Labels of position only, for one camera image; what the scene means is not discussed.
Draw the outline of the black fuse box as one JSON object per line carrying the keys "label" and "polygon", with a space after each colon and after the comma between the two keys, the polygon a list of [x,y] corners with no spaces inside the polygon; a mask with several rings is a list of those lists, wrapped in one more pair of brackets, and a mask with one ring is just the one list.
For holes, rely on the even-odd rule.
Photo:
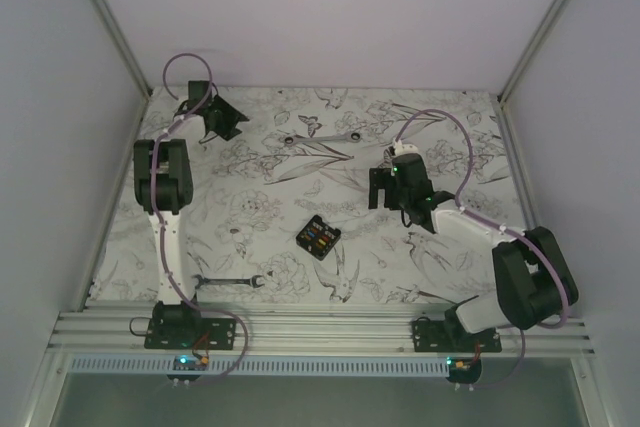
{"label": "black fuse box", "polygon": [[321,216],[314,215],[296,235],[298,247],[309,253],[314,259],[322,261],[335,247],[342,232],[331,227]]}

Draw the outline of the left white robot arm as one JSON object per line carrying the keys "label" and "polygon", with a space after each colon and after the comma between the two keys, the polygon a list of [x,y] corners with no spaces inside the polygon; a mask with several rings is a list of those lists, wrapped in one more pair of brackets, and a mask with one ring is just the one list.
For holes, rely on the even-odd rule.
{"label": "left white robot arm", "polygon": [[205,317],[196,307],[196,279],[186,241],[187,207],[194,198],[189,150],[214,135],[230,140],[248,118],[221,98],[210,81],[190,81],[169,127],[133,148],[134,197],[148,215],[159,288],[145,334],[147,349],[231,350],[237,320]]}

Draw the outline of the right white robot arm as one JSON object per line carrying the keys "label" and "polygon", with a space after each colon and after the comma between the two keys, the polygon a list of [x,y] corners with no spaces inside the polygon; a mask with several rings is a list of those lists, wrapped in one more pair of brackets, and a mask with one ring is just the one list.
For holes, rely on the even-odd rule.
{"label": "right white robot arm", "polygon": [[398,210],[405,226],[418,226],[487,253],[495,289],[468,299],[446,313],[443,338],[452,350],[468,350],[488,329],[512,326],[563,327],[579,297],[554,234],[545,227],[515,230],[467,208],[458,192],[437,191],[423,158],[405,153],[386,168],[369,170],[369,207]]}

